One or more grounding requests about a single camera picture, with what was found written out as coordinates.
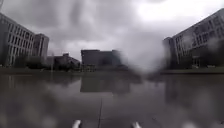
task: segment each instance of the facade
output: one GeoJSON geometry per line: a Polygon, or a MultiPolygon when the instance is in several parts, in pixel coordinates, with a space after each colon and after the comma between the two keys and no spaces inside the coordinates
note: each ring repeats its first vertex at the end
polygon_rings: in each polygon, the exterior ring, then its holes
{"type": "Polygon", "coordinates": [[[42,58],[47,57],[49,38],[44,34],[35,35],[34,46],[33,46],[33,56],[39,56],[42,58]]]}
{"type": "Polygon", "coordinates": [[[16,57],[32,55],[35,34],[0,13],[1,65],[12,66],[16,57]]]}
{"type": "Polygon", "coordinates": [[[177,68],[192,68],[222,64],[223,41],[224,9],[221,9],[164,42],[169,42],[171,61],[177,68]]]}
{"type": "Polygon", "coordinates": [[[93,66],[94,68],[101,67],[118,67],[121,66],[119,52],[100,51],[100,50],[81,50],[82,65],[93,66]]]}

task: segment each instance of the window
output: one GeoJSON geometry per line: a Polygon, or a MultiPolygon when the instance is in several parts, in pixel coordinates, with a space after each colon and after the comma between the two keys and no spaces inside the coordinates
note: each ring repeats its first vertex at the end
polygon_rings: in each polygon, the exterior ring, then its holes
{"type": "Polygon", "coordinates": [[[220,28],[218,28],[216,31],[217,31],[218,37],[219,37],[219,38],[221,38],[221,37],[222,37],[222,34],[221,34],[221,29],[220,29],[220,28]]]}
{"type": "Polygon", "coordinates": [[[10,41],[11,41],[11,34],[9,34],[8,43],[10,43],[10,41]]]}
{"type": "Polygon", "coordinates": [[[15,53],[15,47],[12,47],[12,55],[15,53]]]}
{"type": "Polygon", "coordinates": [[[198,45],[201,44],[201,43],[200,43],[200,40],[199,40],[199,37],[197,37],[197,44],[198,44],[198,45]]]}
{"type": "Polygon", "coordinates": [[[18,38],[16,37],[16,41],[15,41],[15,44],[17,44],[18,43],[18,38]]]}
{"type": "Polygon", "coordinates": [[[213,22],[214,22],[215,26],[219,26],[221,24],[218,16],[213,19],[213,22]]]}
{"type": "Polygon", "coordinates": [[[12,32],[13,31],[13,24],[12,24],[12,26],[11,26],[11,28],[10,28],[10,32],[12,32]]]}
{"type": "Polygon", "coordinates": [[[205,42],[208,41],[208,35],[207,35],[207,34],[204,34],[204,35],[202,36],[202,38],[203,38],[203,43],[205,43],[205,42]]]}
{"type": "Polygon", "coordinates": [[[213,24],[212,24],[211,20],[208,21],[208,24],[209,24],[210,28],[213,28],[213,24]]]}
{"type": "Polygon", "coordinates": [[[19,41],[18,41],[18,45],[20,44],[20,38],[19,38],[19,41]]]}
{"type": "Polygon", "coordinates": [[[209,37],[210,37],[210,38],[215,37],[215,32],[214,32],[214,31],[209,32],[209,37]]]}

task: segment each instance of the wet pavement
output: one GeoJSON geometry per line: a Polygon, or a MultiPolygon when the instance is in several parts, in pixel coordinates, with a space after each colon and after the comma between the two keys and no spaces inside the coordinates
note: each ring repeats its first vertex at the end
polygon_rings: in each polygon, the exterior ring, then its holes
{"type": "Polygon", "coordinates": [[[0,85],[0,128],[224,127],[224,75],[1,75],[0,85]]]}

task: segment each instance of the gray sky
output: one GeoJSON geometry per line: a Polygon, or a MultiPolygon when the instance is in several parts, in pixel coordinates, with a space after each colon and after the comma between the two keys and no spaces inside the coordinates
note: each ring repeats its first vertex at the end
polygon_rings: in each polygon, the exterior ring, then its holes
{"type": "Polygon", "coordinates": [[[119,49],[148,68],[164,57],[165,37],[222,7],[223,0],[5,0],[2,12],[49,36],[55,54],[80,60],[81,49],[119,49]]]}

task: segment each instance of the overcast sky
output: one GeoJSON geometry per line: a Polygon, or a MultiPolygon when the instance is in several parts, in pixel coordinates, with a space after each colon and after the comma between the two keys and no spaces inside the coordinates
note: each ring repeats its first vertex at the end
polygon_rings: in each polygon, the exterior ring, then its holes
{"type": "Polygon", "coordinates": [[[223,0],[5,0],[2,12],[49,36],[49,53],[80,60],[81,49],[119,49],[147,67],[163,58],[165,37],[222,7],[223,0]]]}

